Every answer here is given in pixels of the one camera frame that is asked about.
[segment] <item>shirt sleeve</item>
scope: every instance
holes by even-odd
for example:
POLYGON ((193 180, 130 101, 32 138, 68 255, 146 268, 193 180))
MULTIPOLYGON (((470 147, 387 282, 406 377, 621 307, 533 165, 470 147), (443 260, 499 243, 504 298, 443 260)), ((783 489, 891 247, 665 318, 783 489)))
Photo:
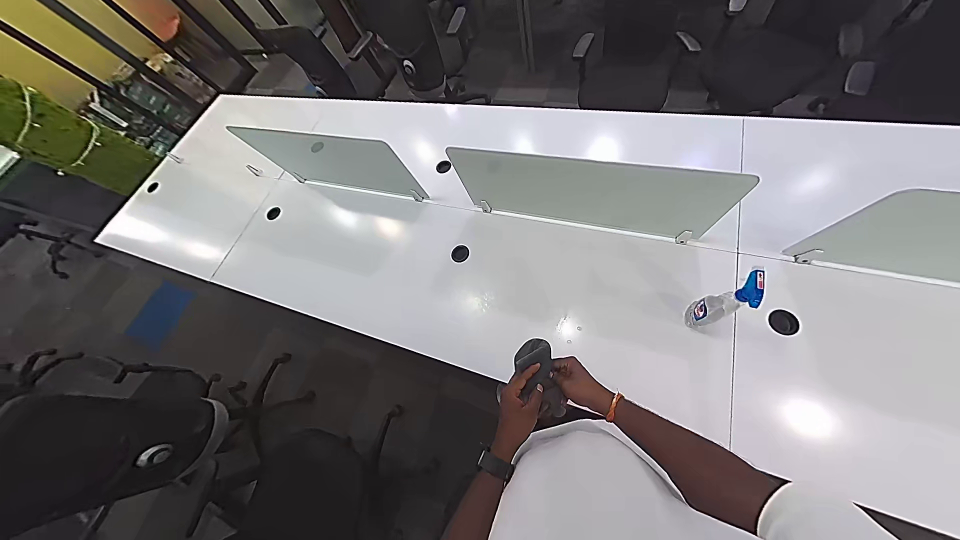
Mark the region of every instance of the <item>shirt sleeve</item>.
POLYGON ((855 504, 815 487, 788 483, 760 510, 764 540, 896 540, 855 504))

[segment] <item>orange bracelet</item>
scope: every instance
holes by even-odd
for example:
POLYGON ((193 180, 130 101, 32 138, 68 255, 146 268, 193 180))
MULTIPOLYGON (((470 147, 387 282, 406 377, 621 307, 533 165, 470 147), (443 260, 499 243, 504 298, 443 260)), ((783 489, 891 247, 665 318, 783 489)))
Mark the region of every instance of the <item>orange bracelet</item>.
POLYGON ((613 416, 616 414, 616 404, 620 403, 621 399, 623 399, 623 394, 619 392, 613 396, 613 401, 610 403, 610 410, 607 411, 607 422, 613 422, 613 416))

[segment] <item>blue spray nozzle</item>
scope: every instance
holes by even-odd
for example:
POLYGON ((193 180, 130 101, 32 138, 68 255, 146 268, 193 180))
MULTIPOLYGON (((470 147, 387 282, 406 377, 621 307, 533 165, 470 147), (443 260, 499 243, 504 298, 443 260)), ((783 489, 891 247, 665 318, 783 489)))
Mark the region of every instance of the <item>blue spray nozzle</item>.
POLYGON ((766 285, 765 278, 765 272, 762 269, 753 270, 747 276, 747 282, 733 293, 733 297, 754 309, 760 307, 760 302, 763 301, 763 288, 766 285))

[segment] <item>yellow wall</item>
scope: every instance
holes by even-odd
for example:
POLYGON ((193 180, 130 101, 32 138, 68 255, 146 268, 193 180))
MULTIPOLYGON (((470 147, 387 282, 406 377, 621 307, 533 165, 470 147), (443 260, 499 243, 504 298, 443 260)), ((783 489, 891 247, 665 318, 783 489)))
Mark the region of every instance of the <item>yellow wall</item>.
MULTIPOLYGON (((61 2, 139 58, 150 57, 158 50, 100 0, 61 2)), ((144 12, 153 13, 157 18, 176 14, 175 10, 168 8, 166 0, 127 0, 119 3, 140 5, 139 12, 132 10, 138 17, 145 16, 144 12), (151 9, 144 10, 143 5, 150 5, 151 9)), ((123 64, 110 51, 37 0, 0 0, 0 19, 101 81, 108 79, 123 64)), ((153 27, 153 23, 157 22, 140 20, 148 27, 153 27)), ((0 74, 35 87, 65 107, 75 108, 90 91, 90 86, 80 79, 2 33, 0 51, 0 74)))

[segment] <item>white shirt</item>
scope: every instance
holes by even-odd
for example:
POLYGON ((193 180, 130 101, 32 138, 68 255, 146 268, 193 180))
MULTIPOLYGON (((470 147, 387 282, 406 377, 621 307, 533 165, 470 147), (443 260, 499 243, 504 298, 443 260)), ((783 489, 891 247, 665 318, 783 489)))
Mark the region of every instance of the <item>white shirt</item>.
MULTIPOLYGON (((665 471, 613 424, 578 420, 520 447, 491 540, 747 539, 686 504, 665 471)), ((891 540, 853 503, 801 484, 760 512, 765 540, 891 540)))

